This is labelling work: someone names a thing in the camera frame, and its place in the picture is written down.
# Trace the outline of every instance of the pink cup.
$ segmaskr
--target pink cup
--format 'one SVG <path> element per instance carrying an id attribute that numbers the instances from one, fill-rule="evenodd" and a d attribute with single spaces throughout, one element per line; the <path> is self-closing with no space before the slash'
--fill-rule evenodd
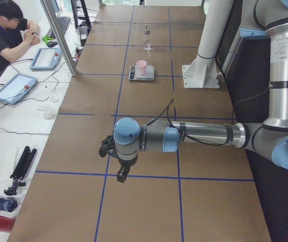
<path id="1" fill-rule="evenodd" d="M 141 59 L 136 62 L 136 67 L 140 75 L 144 75 L 146 73 L 146 66 L 147 62 L 145 60 Z"/>

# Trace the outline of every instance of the hand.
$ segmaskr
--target hand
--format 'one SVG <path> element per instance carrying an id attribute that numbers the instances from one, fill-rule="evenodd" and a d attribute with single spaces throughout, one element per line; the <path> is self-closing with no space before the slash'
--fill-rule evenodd
<path id="1" fill-rule="evenodd" d="M 34 33 L 34 37 L 33 37 L 32 42 L 31 42 L 30 45 L 35 45 L 35 44 L 38 44 L 38 43 L 40 43 L 40 42 L 41 42 L 41 41 L 40 41 L 39 36 L 38 36 L 36 33 Z"/>
<path id="2" fill-rule="evenodd" d="M 28 29 L 25 31 L 24 33 L 24 41 L 28 42 L 29 44 L 31 44 L 33 38 L 35 37 L 35 34 L 33 33 L 33 30 Z"/>

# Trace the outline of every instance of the white desk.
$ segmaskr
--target white desk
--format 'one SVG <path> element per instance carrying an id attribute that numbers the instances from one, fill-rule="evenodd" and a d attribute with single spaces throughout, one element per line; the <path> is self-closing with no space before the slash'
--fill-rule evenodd
<path id="1" fill-rule="evenodd" d="M 49 23 L 47 19 L 44 18 L 39 25 L 41 28 L 40 38 L 42 38 L 49 30 Z M 80 44 L 79 36 L 75 32 L 73 24 L 70 24 L 65 34 L 65 39 L 70 52 L 73 53 L 76 48 L 75 43 Z M 47 47 L 43 41 L 41 41 L 41 43 L 38 45 L 30 46 L 28 51 L 22 57 L 20 57 L 20 59 L 23 60 L 33 58 L 37 50 L 43 47 Z M 63 64 L 60 70 L 54 74 L 54 76 L 59 80 L 59 83 L 56 79 L 50 77 L 46 81 L 36 85 L 33 89 L 31 89 L 30 93 L 22 99 L 25 100 L 28 98 L 35 98 L 45 100 L 57 85 L 55 88 L 55 93 L 58 95 L 58 102 L 53 103 L 49 100 L 44 102 L 27 100 L 16 105 L 7 105 L 0 109 L 0 127 L 8 131 L 18 133 L 50 133 L 54 124 L 54 119 L 44 119 L 44 112 L 38 111 L 37 108 L 49 104 L 56 110 L 59 109 L 71 79 L 69 69 L 64 62 L 65 60 L 62 57 L 59 65 L 53 71 L 46 72 L 31 71 L 29 69 L 31 62 L 14 64 L 14 67 L 20 73 L 36 77 L 39 82 L 45 80 L 53 72 L 58 70 L 61 64 Z M 16 73 L 17 71 L 9 66 L 0 77 L 0 84 L 5 84 Z M 6 133 L 0 129 L 0 198 L 6 197 L 3 190 L 7 190 L 8 187 L 12 186 L 13 180 L 9 178 L 12 173 L 11 167 L 14 167 L 14 162 L 18 162 L 25 146 L 30 146 L 31 149 L 37 149 L 37 153 L 26 175 L 25 181 L 27 182 L 27 185 L 25 187 L 19 187 L 17 189 L 18 194 L 16 196 L 12 196 L 18 201 L 18 207 L 12 213 L 0 211 L 1 216 L 16 217 L 18 215 L 47 139 L 48 135 L 18 135 Z M 0 242 L 7 241 L 8 237 L 9 233 L 0 232 Z"/>

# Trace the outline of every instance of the keyboard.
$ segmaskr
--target keyboard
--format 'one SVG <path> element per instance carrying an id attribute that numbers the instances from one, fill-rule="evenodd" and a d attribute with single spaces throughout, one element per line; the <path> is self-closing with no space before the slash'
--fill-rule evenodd
<path id="1" fill-rule="evenodd" d="M 70 17 L 60 16 L 60 17 L 57 17 L 57 20 L 58 20 L 60 29 L 64 35 L 65 32 L 67 31 L 68 26 L 69 26 Z M 47 36 L 55 39 L 54 32 L 52 31 L 51 28 L 49 29 Z"/>

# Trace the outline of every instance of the metal frame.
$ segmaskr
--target metal frame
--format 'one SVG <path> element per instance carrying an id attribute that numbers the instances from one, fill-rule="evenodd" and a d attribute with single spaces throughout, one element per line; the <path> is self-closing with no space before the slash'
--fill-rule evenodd
<path id="1" fill-rule="evenodd" d="M 47 0 L 40 0 L 40 2 L 41 2 L 41 5 L 44 9 L 44 12 L 47 16 L 47 19 L 50 23 L 52 31 L 54 32 L 54 35 L 56 36 L 56 39 L 57 39 L 58 44 L 60 46 L 60 50 L 62 52 L 64 59 L 65 59 L 65 62 L 67 63 L 67 66 L 70 70 L 70 73 L 72 76 L 75 76 L 78 71 L 77 71 L 75 63 L 71 57 L 69 48 L 67 46 L 67 42 L 65 41 L 64 35 L 63 35 L 63 33 L 60 29 L 60 26 L 58 24 L 58 20 L 57 20 L 57 17 L 55 15 L 53 6 L 52 6 L 51 2 L 47 1 Z"/>

